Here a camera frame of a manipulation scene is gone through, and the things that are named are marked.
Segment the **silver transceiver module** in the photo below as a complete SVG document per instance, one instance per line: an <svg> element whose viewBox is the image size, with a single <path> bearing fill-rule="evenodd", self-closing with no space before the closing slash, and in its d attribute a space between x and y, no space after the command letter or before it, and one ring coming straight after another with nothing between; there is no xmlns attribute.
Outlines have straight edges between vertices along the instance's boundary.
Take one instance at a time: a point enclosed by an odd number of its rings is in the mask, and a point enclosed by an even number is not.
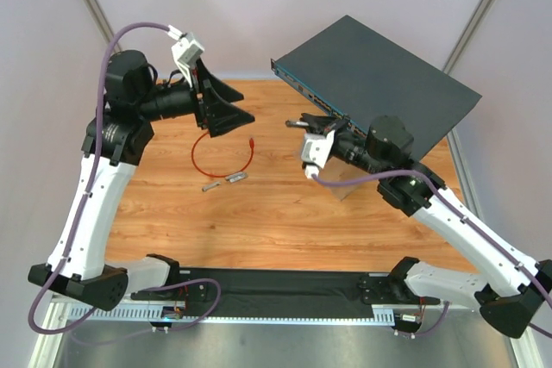
<svg viewBox="0 0 552 368"><path fill-rule="evenodd" d="M288 128L308 128L309 127L308 122L303 122L299 120L286 120L285 125Z"/></svg>
<svg viewBox="0 0 552 368"><path fill-rule="evenodd" d="M216 181L216 182L213 182L213 183L209 183L205 186L202 187L202 192L206 192L206 191L209 191L209 190L212 190L218 186L220 186L222 183L220 181Z"/></svg>
<svg viewBox="0 0 552 368"><path fill-rule="evenodd" d="M241 181L248 177L248 174L246 172L237 172L234 174L230 174L225 177L225 180L229 183L235 183L238 181Z"/></svg>

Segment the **dark blue network switch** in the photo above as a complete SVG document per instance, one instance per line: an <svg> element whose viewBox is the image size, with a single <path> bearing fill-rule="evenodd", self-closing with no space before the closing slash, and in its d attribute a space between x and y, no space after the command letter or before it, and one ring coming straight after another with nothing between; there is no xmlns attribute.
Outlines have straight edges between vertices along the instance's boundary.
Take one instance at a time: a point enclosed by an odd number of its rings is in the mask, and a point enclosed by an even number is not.
<svg viewBox="0 0 552 368"><path fill-rule="evenodd" d="M271 62L273 73L327 115L347 117L366 134L395 115L423 158L481 96L352 16L343 16Z"/></svg>

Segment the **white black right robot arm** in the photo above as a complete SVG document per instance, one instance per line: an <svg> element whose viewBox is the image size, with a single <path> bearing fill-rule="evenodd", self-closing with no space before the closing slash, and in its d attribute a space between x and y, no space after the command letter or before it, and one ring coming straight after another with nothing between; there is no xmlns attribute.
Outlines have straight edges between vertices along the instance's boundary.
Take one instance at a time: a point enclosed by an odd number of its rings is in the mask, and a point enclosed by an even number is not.
<svg viewBox="0 0 552 368"><path fill-rule="evenodd" d="M476 269L452 271L402 259L390 274L404 293L476 310L496 331L520 338L544 303L551 302L551 262L519 251L472 213L430 168L412 158L414 138L396 116L376 117L366 134L347 118L304 113L288 127L304 130L304 174L339 188L377 182L393 208L440 234Z"/></svg>

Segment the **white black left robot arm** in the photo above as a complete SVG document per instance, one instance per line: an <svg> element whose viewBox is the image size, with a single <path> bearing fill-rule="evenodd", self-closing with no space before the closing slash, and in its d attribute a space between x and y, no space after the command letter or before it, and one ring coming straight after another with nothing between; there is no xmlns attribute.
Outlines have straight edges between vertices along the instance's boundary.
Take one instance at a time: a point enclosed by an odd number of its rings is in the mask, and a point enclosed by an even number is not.
<svg viewBox="0 0 552 368"><path fill-rule="evenodd" d="M177 280L179 263L159 254L127 264L105 262L107 240L129 180L154 137L153 122L194 115L211 137L254 122L236 107L241 92L212 75L202 60L191 79L157 81L137 50L112 55L103 77L103 119L86 128L81 176L60 240L48 260L32 265L28 281L105 311L130 293Z"/></svg>

